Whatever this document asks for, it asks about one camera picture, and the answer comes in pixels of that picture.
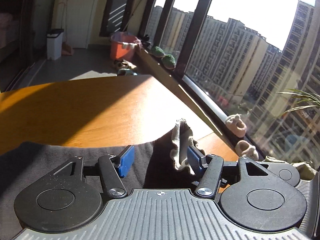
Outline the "black knit sock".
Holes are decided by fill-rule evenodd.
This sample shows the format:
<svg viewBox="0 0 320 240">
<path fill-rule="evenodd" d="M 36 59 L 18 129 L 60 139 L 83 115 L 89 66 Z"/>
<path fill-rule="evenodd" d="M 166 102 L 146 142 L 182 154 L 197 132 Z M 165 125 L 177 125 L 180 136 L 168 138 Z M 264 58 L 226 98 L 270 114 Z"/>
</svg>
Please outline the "black knit sock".
<svg viewBox="0 0 320 240">
<path fill-rule="evenodd" d="M 184 120 L 153 142 L 136 145 L 135 159 L 122 183 L 134 189 L 191 189 L 195 180 L 187 149 L 196 146 Z M 126 146 L 74 148 L 24 142 L 1 155 L 1 239 L 23 228 L 58 233 L 97 218 L 108 198 L 98 158 Z"/>
</svg>

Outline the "near pink baby shoe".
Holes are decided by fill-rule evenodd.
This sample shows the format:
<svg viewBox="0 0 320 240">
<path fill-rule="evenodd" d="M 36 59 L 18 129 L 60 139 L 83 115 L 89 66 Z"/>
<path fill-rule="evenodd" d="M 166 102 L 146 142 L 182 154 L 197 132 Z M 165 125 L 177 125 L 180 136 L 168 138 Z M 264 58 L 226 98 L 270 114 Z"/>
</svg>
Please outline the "near pink baby shoe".
<svg viewBox="0 0 320 240">
<path fill-rule="evenodd" d="M 256 147 L 245 140 L 240 140 L 235 146 L 235 152 L 239 157 L 248 157 L 255 161 L 259 160 Z"/>
</svg>

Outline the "shoes on floor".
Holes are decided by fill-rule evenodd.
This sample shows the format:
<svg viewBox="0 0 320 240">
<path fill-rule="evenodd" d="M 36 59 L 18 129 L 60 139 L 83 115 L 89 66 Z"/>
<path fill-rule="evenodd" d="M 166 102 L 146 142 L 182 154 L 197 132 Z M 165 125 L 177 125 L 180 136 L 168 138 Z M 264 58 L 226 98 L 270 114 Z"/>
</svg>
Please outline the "shoes on floor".
<svg viewBox="0 0 320 240">
<path fill-rule="evenodd" d="M 138 75 L 137 66 L 132 64 L 130 61 L 126 61 L 125 59 L 114 60 L 113 67 L 117 71 L 118 76 Z"/>
</svg>

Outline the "pink plastic bucket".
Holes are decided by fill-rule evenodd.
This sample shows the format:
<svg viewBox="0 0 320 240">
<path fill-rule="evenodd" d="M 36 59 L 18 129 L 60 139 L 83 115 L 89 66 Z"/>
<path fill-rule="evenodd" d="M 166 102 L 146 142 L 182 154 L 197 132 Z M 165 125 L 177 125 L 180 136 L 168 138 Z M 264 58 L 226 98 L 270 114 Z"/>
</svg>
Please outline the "pink plastic bucket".
<svg viewBox="0 0 320 240">
<path fill-rule="evenodd" d="M 137 50 L 142 48 L 141 40 L 128 32 L 117 31 L 110 37 L 112 60 L 132 61 Z"/>
</svg>

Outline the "far green slipper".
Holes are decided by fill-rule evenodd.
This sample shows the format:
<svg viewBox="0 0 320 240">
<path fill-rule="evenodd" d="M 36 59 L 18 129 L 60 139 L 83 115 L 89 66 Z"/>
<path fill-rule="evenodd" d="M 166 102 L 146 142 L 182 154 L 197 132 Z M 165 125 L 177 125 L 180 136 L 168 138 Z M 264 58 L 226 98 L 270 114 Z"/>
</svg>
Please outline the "far green slipper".
<svg viewBox="0 0 320 240">
<path fill-rule="evenodd" d="M 157 58 L 163 58 L 165 57 L 165 52 L 163 51 L 163 49 L 161 49 L 159 46 L 153 46 L 150 49 L 150 54 L 154 57 Z"/>
</svg>

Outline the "green leafy plant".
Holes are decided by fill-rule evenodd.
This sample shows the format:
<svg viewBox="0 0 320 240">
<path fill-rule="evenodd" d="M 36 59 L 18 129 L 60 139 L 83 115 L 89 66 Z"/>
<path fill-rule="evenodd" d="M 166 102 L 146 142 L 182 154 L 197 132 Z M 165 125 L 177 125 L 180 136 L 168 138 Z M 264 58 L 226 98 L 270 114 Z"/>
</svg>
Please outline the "green leafy plant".
<svg viewBox="0 0 320 240">
<path fill-rule="evenodd" d="M 298 89 L 286 89 L 283 92 L 277 92 L 277 94 L 287 95 L 290 99 L 293 99 L 291 107 L 281 113 L 280 116 L 308 108 L 319 108 L 320 106 L 319 95 L 316 93 L 308 93 Z"/>
</svg>

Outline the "white trash bin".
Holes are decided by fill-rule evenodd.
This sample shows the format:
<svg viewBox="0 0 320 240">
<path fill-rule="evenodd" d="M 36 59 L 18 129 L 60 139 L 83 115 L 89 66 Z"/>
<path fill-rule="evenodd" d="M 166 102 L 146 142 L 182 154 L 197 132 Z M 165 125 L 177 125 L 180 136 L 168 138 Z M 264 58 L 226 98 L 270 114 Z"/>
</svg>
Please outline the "white trash bin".
<svg viewBox="0 0 320 240">
<path fill-rule="evenodd" d="M 55 61 L 61 57 L 64 29 L 51 29 L 47 33 L 47 60 Z"/>
</svg>

